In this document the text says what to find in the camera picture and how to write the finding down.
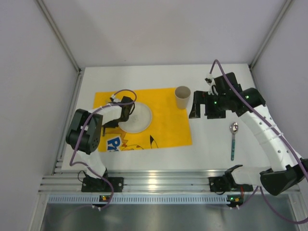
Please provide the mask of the cream round plate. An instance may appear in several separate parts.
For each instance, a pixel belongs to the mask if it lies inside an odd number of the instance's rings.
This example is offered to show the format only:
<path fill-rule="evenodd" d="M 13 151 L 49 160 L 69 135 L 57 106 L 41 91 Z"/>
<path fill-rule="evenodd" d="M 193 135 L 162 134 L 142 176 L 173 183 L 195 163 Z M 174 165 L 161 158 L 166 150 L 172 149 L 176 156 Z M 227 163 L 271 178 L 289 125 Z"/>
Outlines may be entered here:
<path fill-rule="evenodd" d="M 152 111 L 144 103 L 135 103 L 135 109 L 128 121 L 120 122 L 119 127 L 127 133 L 140 133 L 145 131 L 152 122 Z"/>

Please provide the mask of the beige paper cup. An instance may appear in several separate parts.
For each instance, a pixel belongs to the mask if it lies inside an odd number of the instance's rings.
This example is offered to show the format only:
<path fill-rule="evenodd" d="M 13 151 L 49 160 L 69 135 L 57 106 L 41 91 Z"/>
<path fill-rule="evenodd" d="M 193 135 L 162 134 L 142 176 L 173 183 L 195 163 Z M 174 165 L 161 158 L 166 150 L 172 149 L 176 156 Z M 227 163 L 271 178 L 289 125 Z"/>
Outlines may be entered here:
<path fill-rule="evenodd" d="M 191 90 L 186 86 L 179 86 L 175 89 L 176 104 L 179 109 L 186 109 L 189 98 L 191 96 Z"/>

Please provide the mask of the yellow printed cloth placemat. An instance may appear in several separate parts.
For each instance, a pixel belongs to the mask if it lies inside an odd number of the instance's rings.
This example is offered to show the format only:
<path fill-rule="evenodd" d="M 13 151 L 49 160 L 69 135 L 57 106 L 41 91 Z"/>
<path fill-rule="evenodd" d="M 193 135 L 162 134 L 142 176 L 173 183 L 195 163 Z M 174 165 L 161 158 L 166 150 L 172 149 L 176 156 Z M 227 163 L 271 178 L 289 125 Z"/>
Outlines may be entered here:
<path fill-rule="evenodd" d="M 135 90 L 137 102 L 148 106 L 152 120 L 140 133 L 107 128 L 98 151 L 132 151 L 192 145 L 187 111 L 176 105 L 175 88 Z"/>

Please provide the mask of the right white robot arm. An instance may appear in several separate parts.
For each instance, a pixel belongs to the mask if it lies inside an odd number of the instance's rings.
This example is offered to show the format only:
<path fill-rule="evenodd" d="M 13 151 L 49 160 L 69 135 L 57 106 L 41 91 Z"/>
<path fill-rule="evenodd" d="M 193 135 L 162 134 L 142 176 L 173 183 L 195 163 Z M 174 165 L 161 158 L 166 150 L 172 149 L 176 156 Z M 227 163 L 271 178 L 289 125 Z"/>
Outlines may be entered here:
<path fill-rule="evenodd" d="M 284 135 L 274 123 L 266 102 L 255 88 L 243 90 L 233 72 L 224 76 L 205 78 L 209 91 L 195 91 L 189 118 L 200 118 L 201 105 L 207 119 L 226 117 L 232 111 L 247 125 L 269 160 L 269 167 L 235 165 L 225 171 L 223 178 L 229 188 L 239 185 L 263 187 L 277 196 L 304 179 L 308 161 L 292 152 L 282 139 Z"/>

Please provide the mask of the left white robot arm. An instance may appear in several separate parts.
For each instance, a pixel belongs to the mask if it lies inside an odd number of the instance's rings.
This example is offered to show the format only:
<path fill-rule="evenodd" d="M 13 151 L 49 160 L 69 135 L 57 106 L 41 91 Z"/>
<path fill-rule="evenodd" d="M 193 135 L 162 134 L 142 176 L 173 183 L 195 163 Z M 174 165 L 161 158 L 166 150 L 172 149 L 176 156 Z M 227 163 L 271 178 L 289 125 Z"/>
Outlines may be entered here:
<path fill-rule="evenodd" d="M 101 137 L 106 129 L 128 121 L 134 108 L 135 101 L 124 96 L 89 111 L 77 109 L 66 135 L 66 143 L 73 149 L 69 165 L 83 165 L 90 178 L 107 180 L 108 170 L 98 154 Z"/>

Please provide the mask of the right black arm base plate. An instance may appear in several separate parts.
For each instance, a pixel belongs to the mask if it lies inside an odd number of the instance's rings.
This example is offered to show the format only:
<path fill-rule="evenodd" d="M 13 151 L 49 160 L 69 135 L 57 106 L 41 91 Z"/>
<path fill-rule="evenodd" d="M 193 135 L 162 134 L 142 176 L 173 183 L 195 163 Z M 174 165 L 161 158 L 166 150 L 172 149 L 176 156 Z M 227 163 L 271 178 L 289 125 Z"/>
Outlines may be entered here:
<path fill-rule="evenodd" d="M 225 176 L 209 177 L 210 191 L 214 193 L 225 192 L 252 192 L 254 190 L 252 185 L 249 184 L 236 184 L 235 182 L 227 179 Z"/>

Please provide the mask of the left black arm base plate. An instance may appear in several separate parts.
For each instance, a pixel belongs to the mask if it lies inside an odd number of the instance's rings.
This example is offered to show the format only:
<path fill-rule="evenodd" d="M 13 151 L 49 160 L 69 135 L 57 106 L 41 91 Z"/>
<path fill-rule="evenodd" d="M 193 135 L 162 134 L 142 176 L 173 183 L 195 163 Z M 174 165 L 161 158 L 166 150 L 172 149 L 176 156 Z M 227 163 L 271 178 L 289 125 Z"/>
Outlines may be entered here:
<path fill-rule="evenodd" d="M 107 180 L 111 183 L 115 193 L 123 191 L 123 177 L 108 177 Z M 104 180 L 86 176 L 83 178 L 81 191 L 84 193 L 110 193 L 112 190 Z"/>

